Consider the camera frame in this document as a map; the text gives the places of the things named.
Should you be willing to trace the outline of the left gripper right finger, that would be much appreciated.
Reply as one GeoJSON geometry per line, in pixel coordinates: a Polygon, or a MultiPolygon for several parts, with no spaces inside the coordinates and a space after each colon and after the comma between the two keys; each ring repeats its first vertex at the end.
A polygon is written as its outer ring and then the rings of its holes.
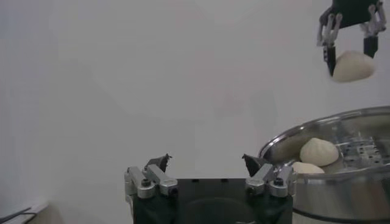
{"type": "Polygon", "coordinates": [[[275,167],[264,158],[244,154],[249,177],[245,179],[245,191],[250,196],[269,193],[285,198],[296,194],[296,173],[291,166],[275,167]]]}

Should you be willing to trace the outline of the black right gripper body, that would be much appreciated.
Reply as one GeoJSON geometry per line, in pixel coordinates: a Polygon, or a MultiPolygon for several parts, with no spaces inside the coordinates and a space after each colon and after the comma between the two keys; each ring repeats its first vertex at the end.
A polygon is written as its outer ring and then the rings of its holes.
{"type": "Polygon", "coordinates": [[[366,23],[371,19],[369,7],[378,0],[332,0],[331,12],[341,14],[340,29],[366,23]]]}

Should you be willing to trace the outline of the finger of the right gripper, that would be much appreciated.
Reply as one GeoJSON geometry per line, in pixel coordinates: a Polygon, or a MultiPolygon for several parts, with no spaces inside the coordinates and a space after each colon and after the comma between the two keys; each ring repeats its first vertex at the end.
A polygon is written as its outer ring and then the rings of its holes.
{"type": "Polygon", "coordinates": [[[335,41],[341,27],[342,19],[342,13],[335,10],[334,6],[329,7],[319,18],[316,45],[322,47],[323,59],[330,76],[333,76],[336,67],[335,41]]]}
{"type": "Polygon", "coordinates": [[[376,1],[367,8],[369,20],[360,24],[364,33],[363,52],[365,55],[374,58],[378,51],[378,34],[386,30],[386,14],[383,1],[376,1]]]}

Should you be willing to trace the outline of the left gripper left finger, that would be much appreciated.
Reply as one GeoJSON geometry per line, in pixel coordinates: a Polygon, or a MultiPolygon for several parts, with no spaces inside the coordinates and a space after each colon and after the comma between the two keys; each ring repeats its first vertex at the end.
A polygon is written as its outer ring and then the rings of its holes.
{"type": "Polygon", "coordinates": [[[165,173],[170,159],[171,156],[166,154],[150,159],[142,169],[137,166],[128,167],[124,173],[126,197],[149,199],[157,193],[165,197],[177,195],[179,182],[165,173]]]}

